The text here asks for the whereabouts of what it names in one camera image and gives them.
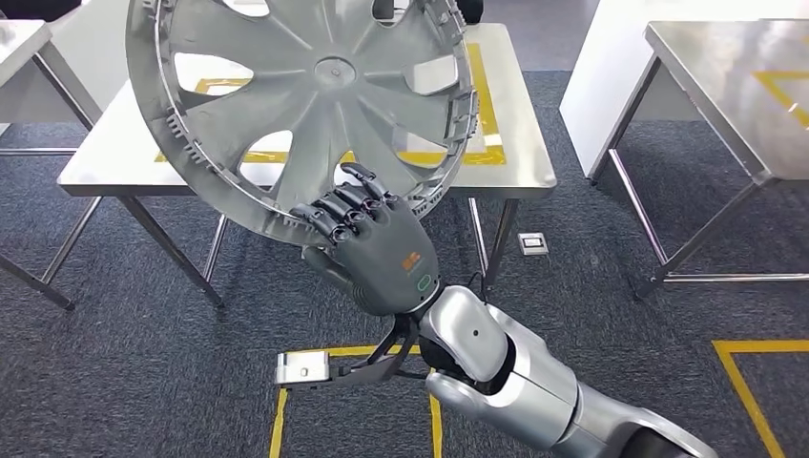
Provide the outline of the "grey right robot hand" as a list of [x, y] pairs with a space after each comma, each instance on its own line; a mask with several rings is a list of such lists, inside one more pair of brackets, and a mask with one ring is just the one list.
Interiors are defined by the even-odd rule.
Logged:
[[437, 254], [423, 225], [375, 173], [355, 162], [341, 169], [360, 184], [345, 182], [291, 209], [326, 240], [323, 248], [304, 247], [303, 258], [370, 315], [418, 309], [441, 289]]

